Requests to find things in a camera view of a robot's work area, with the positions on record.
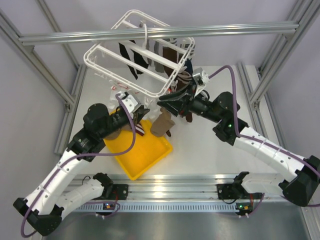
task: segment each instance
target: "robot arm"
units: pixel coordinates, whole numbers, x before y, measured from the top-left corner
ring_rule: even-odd
[[[120,98],[134,124],[149,111],[126,92],[121,93]],[[44,181],[26,198],[18,198],[13,204],[20,214],[27,215],[30,225],[43,236],[52,233],[74,209],[89,200],[107,197],[111,192],[112,180],[106,174],[98,173],[85,185],[62,195],[72,179],[94,159],[92,154],[105,147],[103,139],[129,123],[121,106],[109,115],[107,107],[101,103],[92,105],[83,121],[83,128],[74,135]]]
[[[237,136],[233,95],[223,92],[215,100],[209,101],[204,94],[197,91],[199,86],[203,85],[200,74],[193,78],[194,81],[190,81],[181,90],[161,96],[157,104],[174,116],[186,116],[191,112],[217,123],[213,131],[221,141],[252,154],[277,172],[265,176],[242,172],[231,186],[226,187],[225,190],[229,191],[226,195],[235,196],[235,199],[246,199],[251,193],[270,193],[283,195],[298,206],[307,206],[319,185],[319,178],[307,166],[293,158],[305,161],[316,171],[320,170],[320,159],[315,156],[307,159],[283,150],[239,118]]]

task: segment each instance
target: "perforated metal strip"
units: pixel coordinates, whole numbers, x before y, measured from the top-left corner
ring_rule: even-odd
[[[236,204],[220,202],[122,202],[119,212],[122,213],[235,213]],[[82,205],[75,212],[112,212],[103,210],[103,204]]]

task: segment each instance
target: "yellow tray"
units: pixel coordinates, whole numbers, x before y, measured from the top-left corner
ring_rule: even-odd
[[[125,173],[133,181],[173,150],[172,145],[164,136],[156,137],[150,132],[150,121],[142,120],[140,123],[145,132],[144,136],[136,133],[133,148],[126,154],[115,156]],[[116,139],[105,139],[104,143],[111,153],[122,152],[130,147],[132,132],[122,130]]]

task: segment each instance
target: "drying rack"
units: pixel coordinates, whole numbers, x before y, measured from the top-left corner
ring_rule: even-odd
[[[64,100],[65,116],[59,133],[58,141],[54,152],[61,154],[70,139],[72,125],[75,119],[84,78],[87,67],[79,64],[69,43],[79,42],[100,42],[108,40],[135,40],[145,38],[145,30],[132,28],[125,30],[106,30],[106,31],[88,31],[88,32],[61,32],[54,16],[44,0],[37,0],[37,3],[46,16],[50,26],[56,33],[46,34],[21,34],[13,25],[10,19],[0,10],[0,34],[11,44],[22,58],[46,80],[56,93]],[[276,78],[277,74],[286,64],[292,52],[296,49],[301,39],[306,35],[308,29],[316,20],[320,13],[319,0],[297,0],[293,6],[287,21],[283,22],[263,22],[251,24],[229,24],[229,25],[210,25],[198,27],[159,27],[148,28],[148,38],[178,38],[178,37],[206,37],[206,36],[237,36],[237,35],[256,35],[256,34],[278,34],[275,42],[264,58],[261,66],[256,67],[257,74],[260,78],[255,88],[249,78],[246,66],[243,62],[237,64],[240,80],[245,91],[247,106],[253,127],[256,131],[267,137],[264,121],[260,112],[260,103],[265,98],[270,111],[272,122],[280,146],[286,148],[286,142],[278,124],[276,115],[273,111],[272,101],[267,93],[269,86]],[[52,74],[50,69],[44,64],[41,58],[34,51],[35,45],[43,44],[61,44],[67,53],[74,67],[78,70],[73,89],[68,92]],[[233,179],[234,175],[207,175],[193,176],[191,179],[200,181],[204,179],[227,183]],[[167,176],[172,181],[177,180],[175,176]],[[154,176],[152,179],[144,179],[150,186],[155,186],[159,181],[163,181],[164,176]],[[188,184],[183,176],[178,179],[181,184]],[[115,182],[128,182],[126,179],[115,179]],[[312,239],[319,239],[319,216],[313,208],[302,210],[306,225]]]

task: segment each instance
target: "purple cable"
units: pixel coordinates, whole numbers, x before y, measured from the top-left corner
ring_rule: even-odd
[[[135,145],[136,142],[136,128],[135,128],[135,124],[134,121],[131,119],[130,113],[127,110],[126,106],[124,105],[124,103],[121,101],[120,94],[116,94],[115,98],[118,100],[119,104],[121,105],[121,107],[123,108],[126,116],[128,117],[128,120],[130,122],[130,126],[132,129],[132,143],[131,146],[122,152],[117,152],[117,153],[83,153],[83,154],[79,154],[79,155],[75,155],[70,157],[68,160],[66,160],[63,164],[60,165],[61,168],[63,168],[65,165],[67,165],[68,163],[70,163],[72,160],[77,159],[77,158],[82,158],[82,157],[114,157],[114,156],[119,156],[119,155],[123,155],[126,154],[127,152],[129,152]],[[46,189],[49,184],[52,182],[52,180],[55,178],[55,176],[59,173],[60,169],[57,169],[52,176],[49,178],[49,180],[44,184],[43,189]],[[29,206],[28,210],[26,211],[23,220],[22,220],[22,224],[21,224],[21,228],[20,228],[20,233],[21,236],[25,239],[31,237],[32,235],[34,235],[37,231],[34,231],[28,235],[25,234],[25,225],[26,225],[26,221],[27,221],[27,217],[30,214],[31,209],[35,206],[35,204],[37,203],[37,201],[39,200],[39,198],[41,197],[41,195],[44,193],[44,190],[41,190],[38,195],[35,197],[34,201],[31,203],[31,205]]]
[[[116,210],[114,210],[111,214],[104,216],[104,218],[110,218],[112,216],[114,216],[121,208],[120,203],[115,202],[115,201],[97,201],[97,202],[86,202],[84,205],[91,205],[91,204],[115,204],[117,205]],[[90,212],[90,213],[84,213],[80,216],[75,217],[74,219],[72,219],[70,222],[68,222],[65,226],[63,226],[62,228],[58,228],[57,230],[55,230],[52,235],[57,235],[59,234],[61,231],[65,230],[67,227],[69,227],[71,224],[73,224],[75,221],[85,217],[85,216],[95,216],[96,213]]]
[[[300,159],[299,157],[293,155],[291,152],[287,151],[287,150],[283,150],[273,144],[270,144],[268,142],[264,142],[260,139],[257,139],[255,137],[252,136],[247,136],[247,135],[242,135],[239,133],[239,124],[238,124],[238,110],[237,110],[237,89],[236,89],[236,78],[235,78],[235,72],[232,69],[232,67],[230,65],[225,65],[221,68],[219,68],[216,72],[214,72],[213,74],[211,74],[209,76],[209,78],[214,77],[215,75],[217,75],[218,73],[220,73],[222,70],[224,69],[229,69],[230,74],[231,74],[231,81],[232,81],[232,107],[233,107],[233,121],[234,121],[234,130],[235,130],[235,134],[240,138],[246,138],[246,139],[250,139],[252,141],[261,143],[261,144],[265,144],[268,147],[274,149],[274,150],[279,150],[281,153],[285,154],[288,156],[288,158],[293,158],[297,161],[299,161],[300,163],[302,163],[303,165],[307,166],[318,178],[320,178],[320,173],[314,169],[309,163],[305,162],[303,159]],[[320,207],[320,203],[319,204],[313,204],[313,205],[308,205],[307,207],[310,208],[317,208]]]

